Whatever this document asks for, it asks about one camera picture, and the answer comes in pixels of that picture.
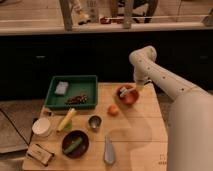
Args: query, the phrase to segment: green bowl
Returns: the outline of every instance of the green bowl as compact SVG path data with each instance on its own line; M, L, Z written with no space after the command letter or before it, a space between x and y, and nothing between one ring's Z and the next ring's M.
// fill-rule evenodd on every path
M45 107L55 110L69 109L70 107L75 109L94 109L98 102L97 80L96 75L54 76L45 99ZM55 89L60 81L69 83L64 95L55 94ZM65 104L68 98L82 94L87 96L85 103Z

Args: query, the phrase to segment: table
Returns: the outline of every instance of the table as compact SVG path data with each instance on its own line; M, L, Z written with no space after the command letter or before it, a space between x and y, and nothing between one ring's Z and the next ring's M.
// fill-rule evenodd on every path
M162 119L153 84L140 90L140 98L132 106L125 106L114 98L116 89L122 83L99 83L98 105L93 110L78 110L72 119L72 130L82 130L89 137L88 151L78 159L69 159L62 154L61 142L67 132L56 132L61 115L53 111L49 119L53 125L50 136L32 137L31 144L38 143L56 154L48 167L28 159L23 162L23 170L69 170L69 171L165 171L167 156L167 132ZM119 115L107 114L110 104L116 103ZM102 118L98 133L88 129L88 119L92 115ZM116 162L108 166L103 161L104 138L108 135L116 153Z

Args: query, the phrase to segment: metal cup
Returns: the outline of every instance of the metal cup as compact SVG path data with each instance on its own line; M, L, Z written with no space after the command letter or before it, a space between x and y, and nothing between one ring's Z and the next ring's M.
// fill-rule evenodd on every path
M89 127L91 128L92 131L98 132L101 126L101 118L97 115L91 116L89 118Z

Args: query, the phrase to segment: small cup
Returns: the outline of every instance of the small cup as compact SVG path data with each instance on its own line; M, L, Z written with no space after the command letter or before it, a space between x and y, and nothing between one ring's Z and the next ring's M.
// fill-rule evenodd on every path
M51 123L45 117L40 118L33 124L32 130L40 137L47 137L51 133Z
M97 116L97 115L91 116L89 118L88 122L89 122L89 126L90 126L92 131L94 131L94 132L99 131L100 126L101 126L101 122L102 122L102 120L99 116Z

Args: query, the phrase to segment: white bowl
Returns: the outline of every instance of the white bowl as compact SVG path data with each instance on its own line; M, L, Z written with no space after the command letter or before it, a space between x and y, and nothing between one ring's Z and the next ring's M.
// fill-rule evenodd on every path
M47 137L51 133L51 123L45 117L40 118L33 124L32 130L38 136Z

